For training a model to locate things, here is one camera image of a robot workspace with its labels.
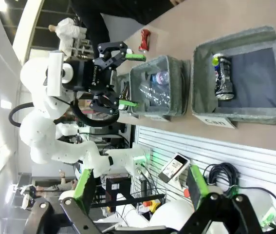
green accent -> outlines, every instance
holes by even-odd
[[[137,54],[126,54],[125,58],[127,60],[142,61],[142,62],[145,62],[147,60],[147,58],[144,55],[137,55]]]
[[[204,180],[204,177],[201,174],[200,169],[196,165],[190,166],[191,173],[195,179],[195,182],[197,183],[197,186],[200,190],[201,197],[206,197],[209,194],[208,186]]]
[[[119,100],[119,104],[120,104],[120,105],[126,105],[126,106],[133,106],[133,107],[136,107],[136,106],[139,105],[139,104],[136,103],[136,102],[127,101],[127,100]]]
[[[266,213],[266,215],[262,218],[261,222],[260,222],[260,226],[262,228],[270,225],[270,223],[272,223],[272,221],[275,219],[276,217],[276,209],[275,207],[271,207],[269,209],[269,211]]]
[[[213,57],[212,61],[211,61],[211,64],[213,66],[218,66],[219,65],[219,59],[218,59],[218,57]]]
[[[73,195],[74,200],[76,201],[76,203],[78,204],[78,206],[84,213],[86,213],[86,209],[83,204],[82,198],[83,198],[83,193],[84,193],[84,189],[85,189],[85,184],[87,183],[90,175],[91,175],[91,170],[85,169],[83,171],[83,173],[81,174],[81,176],[78,180],[78,183],[76,185],[74,195]]]
[[[236,194],[239,194],[239,188],[237,186],[231,189],[230,198],[234,197]]]

display screen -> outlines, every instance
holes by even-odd
[[[162,173],[168,178],[172,178],[182,166],[182,163],[174,159],[165,167]]]

white slatted panel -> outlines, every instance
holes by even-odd
[[[143,126],[137,126],[135,142],[151,149],[149,169],[158,189],[171,190],[185,200],[190,201],[184,198],[181,190],[163,183],[158,178],[162,167],[175,153],[180,153],[191,159],[193,164],[198,165],[202,173],[209,164],[229,162],[240,172],[240,186],[259,186],[272,191],[276,190],[276,151],[192,137]],[[187,170],[180,176],[183,187],[185,187],[186,176]],[[139,180],[136,179],[134,185],[135,190],[133,189],[132,192],[139,191]],[[169,200],[180,198],[169,191],[161,192],[166,193]]]

red button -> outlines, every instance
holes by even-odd
[[[188,189],[185,189],[183,191],[183,194],[184,194],[185,197],[190,197],[190,192],[188,191]]]

black pants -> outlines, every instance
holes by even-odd
[[[86,25],[95,58],[99,57],[98,44],[110,41],[100,13],[148,24],[173,7],[169,0],[71,0],[71,6]]]

